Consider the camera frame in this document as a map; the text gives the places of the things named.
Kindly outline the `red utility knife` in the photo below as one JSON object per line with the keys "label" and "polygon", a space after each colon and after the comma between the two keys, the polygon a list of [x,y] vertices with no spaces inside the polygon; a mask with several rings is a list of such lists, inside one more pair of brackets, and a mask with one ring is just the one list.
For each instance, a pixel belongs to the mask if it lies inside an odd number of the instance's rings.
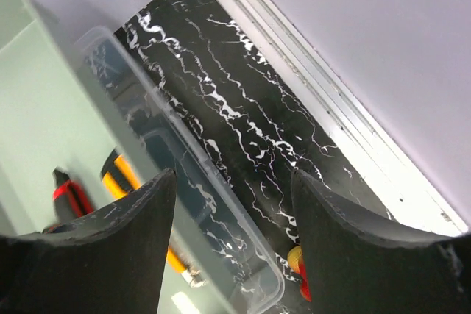
{"label": "red utility knife", "polygon": [[57,221],[47,226],[43,233],[54,232],[63,224],[94,211],[93,204],[81,184],[72,180],[63,169],[58,167],[53,170],[52,175],[55,182],[52,201]]}

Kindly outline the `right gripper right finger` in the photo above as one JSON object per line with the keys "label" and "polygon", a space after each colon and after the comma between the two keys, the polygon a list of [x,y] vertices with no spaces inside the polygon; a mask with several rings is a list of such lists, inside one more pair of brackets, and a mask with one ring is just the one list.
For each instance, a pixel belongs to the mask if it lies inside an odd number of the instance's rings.
{"label": "right gripper right finger", "polygon": [[378,215],[307,172],[291,196],[315,313],[468,313],[470,235]]}

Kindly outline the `clear grey plastic toolbox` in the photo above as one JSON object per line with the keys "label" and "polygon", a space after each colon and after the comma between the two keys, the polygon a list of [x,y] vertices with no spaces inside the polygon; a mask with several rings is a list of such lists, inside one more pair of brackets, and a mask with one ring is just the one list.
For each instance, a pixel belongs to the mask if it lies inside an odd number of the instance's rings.
{"label": "clear grey plastic toolbox", "polygon": [[1,237],[57,221],[56,167],[94,211],[117,201],[100,178],[113,149],[142,186],[175,172],[169,242],[207,282],[191,288],[166,262],[156,313],[266,313],[277,304],[285,285],[269,244],[113,33],[95,27],[73,44],[39,3],[1,0]]}

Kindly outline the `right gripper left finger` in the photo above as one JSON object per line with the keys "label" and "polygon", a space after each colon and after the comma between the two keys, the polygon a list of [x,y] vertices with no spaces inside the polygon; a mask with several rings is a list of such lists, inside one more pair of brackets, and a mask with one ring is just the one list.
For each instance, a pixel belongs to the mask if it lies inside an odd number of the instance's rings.
{"label": "right gripper left finger", "polygon": [[176,201],[165,169],[55,232],[1,237],[3,313],[156,313]]}

